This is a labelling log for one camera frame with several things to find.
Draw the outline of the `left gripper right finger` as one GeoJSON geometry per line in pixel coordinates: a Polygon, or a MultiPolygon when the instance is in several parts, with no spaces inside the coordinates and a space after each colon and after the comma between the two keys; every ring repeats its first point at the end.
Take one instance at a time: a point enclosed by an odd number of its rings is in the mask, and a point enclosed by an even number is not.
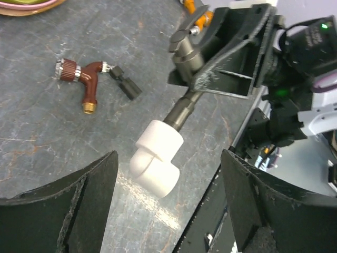
{"type": "Polygon", "coordinates": [[[336,252],[336,198],[294,186],[229,150],[221,172],[239,252],[336,252]]]}

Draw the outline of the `dark grey metal faucet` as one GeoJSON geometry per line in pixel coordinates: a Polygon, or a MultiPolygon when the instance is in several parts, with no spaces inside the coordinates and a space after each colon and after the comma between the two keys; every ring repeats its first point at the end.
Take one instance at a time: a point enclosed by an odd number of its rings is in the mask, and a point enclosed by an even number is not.
{"type": "MultiPolygon", "coordinates": [[[[191,82],[194,74],[205,65],[200,49],[194,46],[189,39],[189,31],[194,23],[208,10],[208,7],[208,5],[198,7],[170,38],[168,51],[174,54],[172,60],[176,66],[173,73],[177,73],[182,81],[187,84],[191,82]]],[[[188,89],[184,96],[176,102],[164,122],[176,131],[180,131],[187,118],[194,111],[194,107],[202,94],[202,92],[188,89]]]]}

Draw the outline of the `white pvc elbow fitting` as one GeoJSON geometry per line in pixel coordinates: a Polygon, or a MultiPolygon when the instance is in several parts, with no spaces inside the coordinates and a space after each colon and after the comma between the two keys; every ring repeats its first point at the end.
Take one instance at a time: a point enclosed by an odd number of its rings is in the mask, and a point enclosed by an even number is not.
{"type": "Polygon", "coordinates": [[[159,120],[151,121],[137,140],[137,150],[130,160],[133,180],[158,198],[167,196],[180,176],[172,159],[183,142],[173,127],[159,120]]]}

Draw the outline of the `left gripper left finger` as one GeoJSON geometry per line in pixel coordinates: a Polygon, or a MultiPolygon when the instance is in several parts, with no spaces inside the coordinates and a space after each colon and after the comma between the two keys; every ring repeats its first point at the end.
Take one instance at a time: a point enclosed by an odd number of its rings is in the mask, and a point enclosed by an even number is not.
{"type": "Polygon", "coordinates": [[[109,152],[54,182],[1,199],[1,252],[100,252],[118,173],[109,152]]]}

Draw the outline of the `orange faucet with white elbow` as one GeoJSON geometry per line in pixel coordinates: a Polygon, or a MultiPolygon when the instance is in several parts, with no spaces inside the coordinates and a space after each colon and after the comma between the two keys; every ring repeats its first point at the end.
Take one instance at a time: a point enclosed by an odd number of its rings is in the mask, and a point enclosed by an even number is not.
{"type": "MultiPolygon", "coordinates": [[[[179,0],[179,2],[188,10],[190,14],[196,11],[194,0],[179,0]]],[[[190,29],[190,35],[199,35],[203,28],[209,26],[213,18],[212,11],[206,11],[193,25],[190,29]]]]}

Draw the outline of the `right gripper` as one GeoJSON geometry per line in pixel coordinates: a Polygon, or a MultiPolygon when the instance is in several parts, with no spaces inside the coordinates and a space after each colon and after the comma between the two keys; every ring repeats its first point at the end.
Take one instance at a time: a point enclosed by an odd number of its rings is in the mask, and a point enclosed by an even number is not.
{"type": "Polygon", "coordinates": [[[281,50],[274,47],[277,32],[283,29],[285,17],[272,5],[216,8],[201,41],[195,44],[190,40],[200,49],[205,65],[189,84],[173,73],[175,66],[168,83],[237,98],[248,97],[253,86],[278,86],[285,82],[289,69],[281,50]],[[262,41],[258,70],[256,40],[262,41]]]}

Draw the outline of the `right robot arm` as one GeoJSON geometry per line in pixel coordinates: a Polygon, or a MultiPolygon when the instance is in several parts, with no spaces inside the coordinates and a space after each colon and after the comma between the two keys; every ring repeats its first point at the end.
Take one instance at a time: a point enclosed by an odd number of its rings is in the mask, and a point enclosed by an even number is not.
{"type": "Polygon", "coordinates": [[[185,86],[165,118],[180,130],[204,93],[245,99],[264,86],[230,150],[266,168],[276,150],[336,129],[336,20],[300,22],[289,34],[275,1],[233,1],[207,17],[195,9],[171,36],[175,69],[169,84],[185,86]]]}

